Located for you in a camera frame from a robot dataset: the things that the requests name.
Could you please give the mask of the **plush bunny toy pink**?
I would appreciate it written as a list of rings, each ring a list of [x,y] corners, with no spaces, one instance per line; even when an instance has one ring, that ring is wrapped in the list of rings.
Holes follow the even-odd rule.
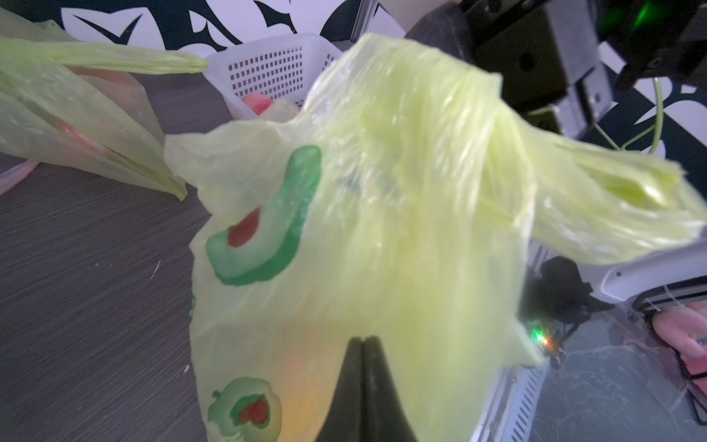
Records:
[[[686,307],[668,308],[651,320],[653,330],[668,346],[678,352],[690,380],[706,394],[706,302]]]

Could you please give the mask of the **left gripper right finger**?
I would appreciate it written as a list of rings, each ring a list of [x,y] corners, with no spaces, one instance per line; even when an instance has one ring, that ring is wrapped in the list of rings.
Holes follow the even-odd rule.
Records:
[[[363,344],[362,440],[416,441],[402,410],[393,377],[379,337]]]

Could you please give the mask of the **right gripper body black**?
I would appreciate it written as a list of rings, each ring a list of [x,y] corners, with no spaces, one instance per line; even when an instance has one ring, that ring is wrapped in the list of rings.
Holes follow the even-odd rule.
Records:
[[[503,78],[502,98],[527,122],[581,138],[609,110],[594,1],[448,1],[407,38]]]

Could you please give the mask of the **pink plastic bag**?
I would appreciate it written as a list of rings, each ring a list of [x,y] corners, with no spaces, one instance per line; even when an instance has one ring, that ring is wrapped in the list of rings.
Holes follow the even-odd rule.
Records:
[[[38,166],[40,162],[36,160],[26,160],[18,166],[3,172],[0,175],[0,194],[10,191],[17,184],[25,180]]]

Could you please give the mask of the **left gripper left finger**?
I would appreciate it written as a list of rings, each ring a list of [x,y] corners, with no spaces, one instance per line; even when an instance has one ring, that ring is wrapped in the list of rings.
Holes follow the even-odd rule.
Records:
[[[331,407],[316,442],[361,440],[364,404],[364,342],[352,338],[346,348]]]

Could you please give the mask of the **green avocado plastic bag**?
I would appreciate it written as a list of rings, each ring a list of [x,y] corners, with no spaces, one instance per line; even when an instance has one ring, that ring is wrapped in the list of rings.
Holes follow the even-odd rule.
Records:
[[[581,263],[693,243],[703,197],[672,161],[525,122],[502,79],[370,34],[279,123],[166,140],[210,214],[191,242],[191,359],[211,441],[311,441],[345,348],[382,341],[420,441],[465,441],[501,368],[532,239]]]

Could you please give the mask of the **white plastic basket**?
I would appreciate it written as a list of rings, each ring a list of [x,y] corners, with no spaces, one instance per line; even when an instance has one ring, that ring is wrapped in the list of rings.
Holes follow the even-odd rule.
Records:
[[[223,96],[235,120],[256,114],[242,99],[252,94],[302,107],[320,74],[342,56],[322,36],[287,34],[233,46],[206,58],[204,77]]]

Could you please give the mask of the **pink peach front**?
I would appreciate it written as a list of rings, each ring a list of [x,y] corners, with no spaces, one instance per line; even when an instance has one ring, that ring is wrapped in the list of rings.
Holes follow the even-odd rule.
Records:
[[[269,97],[259,93],[249,94],[243,97],[242,101],[257,116],[265,113],[274,104]]]

